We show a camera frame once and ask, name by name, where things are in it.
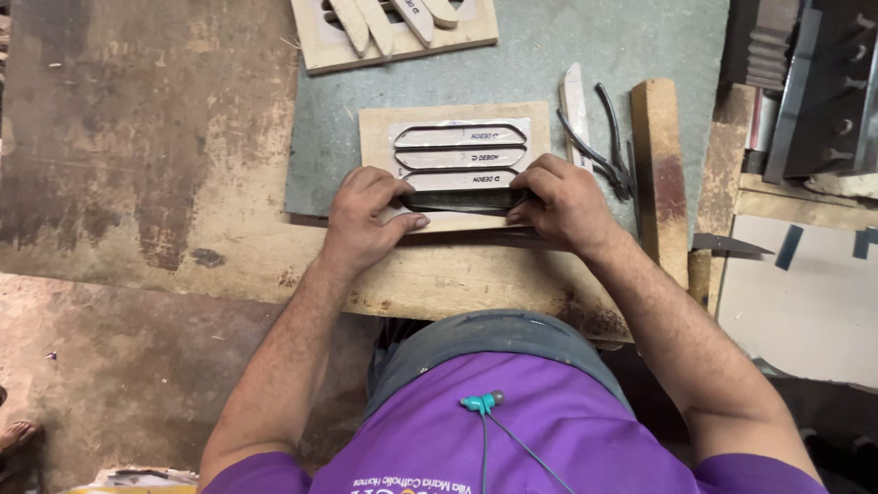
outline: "grey stone surface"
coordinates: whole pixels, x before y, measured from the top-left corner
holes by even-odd
[[[286,211],[324,216],[345,173],[360,164],[361,108],[511,103],[558,105],[558,83],[582,66],[592,146],[608,154],[607,115],[593,87],[613,98],[630,137],[629,91],[641,81],[677,84],[690,231],[701,191],[710,118],[723,54],[728,0],[497,0],[500,41],[383,66],[309,76],[299,72]],[[565,156],[552,116],[552,151]],[[636,231],[633,206],[599,178],[616,219]]]

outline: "metal pliers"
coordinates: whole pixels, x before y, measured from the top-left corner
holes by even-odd
[[[621,201],[627,201],[628,199],[634,198],[634,201],[637,201],[637,184],[635,183],[635,179],[633,178],[633,173],[629,172],[627,166],[625,166],[625,162],[622,160],[622,144],[621,139],[619,137],[619,122],[615,117],[615,110],[613,109],[613,103],[609,99],[609,95],[607,94],[607,90],[604,88],[603,84],[598,83],[595,86],[595,89],[598,91],[598,94],[601,95],[601,101],[604,104],[604,108],[607,110],[607,116],[609,117],[610,123],[610,132],[613,137],[613,149],[611,158],[613,163],[607,160],[607,158],[599,155],[594,149],[588,147],[581,137],[573,130],[573,127],[570,125],[570,121],[567,119],[567,116],[564,115],[564,112],[558,108],[558,117],[561,119],[561,125],[564,126],[564,130],[570,135],[570,138],[573,141],[573,145],[576,146],[582,154],[588,156],[595,163],[598,164],[597,171],[600,171],[609,179],[610,185],[613,187],[615,191],[616,197]],[[631,143],[628,142],[628,158],[631,161],[631,166],[634,166],[634,157]]]

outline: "finger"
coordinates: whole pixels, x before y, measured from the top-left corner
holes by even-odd
[[[544,212],[545,207],[543,206],[542,201],[531,199],[510,209],[509,214],[506,216],[506,220],[510,223],[518,223],[523,220],[528,220],[531,224],[536,224],[536,221]]]
[[[528,168],[518,174],[509,186],[513,189],[523,189],[528,187],[534,194],[538,195],[547,206],[555,203],[556,187],[561,185],[561,179],[553,175],[545,168]]]
[[[414,187],[405,180],[385,177],[370,185],[365,194],[369,197],[370,210],[372,213],[377,213],[394,197],[413,192]]]
[[[576,166],[573,164],[549,153],[540,155],[540,157],[528,167],[528,169],[531,168],[542,168],[550,171],[552,175],[558,178],[569,178],[577,171]]]
[[[406,233],[422,229],[430,224],[430,219],[420,213],[398,214],[384,226],[388,240],[396,245]]]
[[[342,188],[342,187],[344,187],[345,185],[347,185],[348,182],[350,182],[350,180],[351,180],[351,179],[352,179],[357,173],[359,173],[359,172],[362,171],[362,170],[364,170],[364,168],[363,168],[362,166],[357,166],[355,169],[349,171],[348,174],[345,175],[344,178],[342,178],[342,184],[339,185],[338,187],[339,187],[339,188]]]
[[[350,178],[349,187],[354,192],[361,192],[369,188],[370,185],[378,182],[382,178],[393,178],[387,170],[381,170],[374,166],[366,166],[355,176]]]

